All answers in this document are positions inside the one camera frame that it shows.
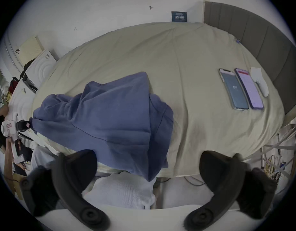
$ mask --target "white glove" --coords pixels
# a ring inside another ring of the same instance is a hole
[[[258,84],[263,96],[267,97],[269,95],[269,89],[261,74],[261,68],[251,67],[251,77],[253,81]]]

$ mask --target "dark blue sign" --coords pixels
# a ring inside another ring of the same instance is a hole
[[[187,21],[187,13],[172,11],[171,12],[171,19],[172,19],[172,21],[186,22]]]

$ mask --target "smartphone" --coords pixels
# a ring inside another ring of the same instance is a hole
[[[239,84],[235,73],[222,68],[219,69],[219,72],[221,79],[226,86],[233,108],[238,110],[248,110],[248,102],[246,101],[242,87]]]
[[[237,73],[238,78],[243,86],[251,108],[255,110],[262,110],[264,108],[264,105],[255,86],[255,83],[250,76],[250,73],[240,68],[236,68],[235,72]]]

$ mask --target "metal frame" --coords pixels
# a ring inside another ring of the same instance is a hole
[[[275,145],[264,145],[262,147],[262,150],[260,152],[260,154],[256,154],[256,155],[250,155],[250,156],[247,156],[246,158],[244,158],[244,161],[249,161],[251,160],[252,158],[254,157],[258,157],[258,156],[261,156],[261,160],[265,161],[267,164],[270,164],[271,166],[273,166],[275,168],[275,171],[273,173],[271,173],[270,175],[268,175],[268,177],[271,177],[272,175],[276,174],[277,172],[281,172],[284,176],[286,176],[288,179],[291,179],[292,176],[285,172],[284,171],[284,168],[290,164],[294,157],[292,159],[290,159],[285,165],[283,165],[281,168],[278,167],[277,165],[275,164],[272,164],[271,162],[269,162],[267,159],[265,159],[264,157],[262,157],[262,155],[266,154],[267,152],[271,151],[272,149],[276,148],[276,149],[282,149],[282,150],[293,150],[293,151],[296,151],[296,145],[294,146],[284,146],[284,145],[281,145],[281,143],[283,143],[284,141],[287,141],[289,140],[290,138],[292,138],[294,135],[296,134],[296,125],[291,129],[289,130],[289,132],[283,137],[283,139],[281,141],[279,141],[278,143],[276,143]]]

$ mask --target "bed frame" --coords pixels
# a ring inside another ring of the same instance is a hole
[[[274,25],[247,10],[204,2],[204,23],[240,39],[265,69],[285,110],[283,126],[296,117],[296,46]]]

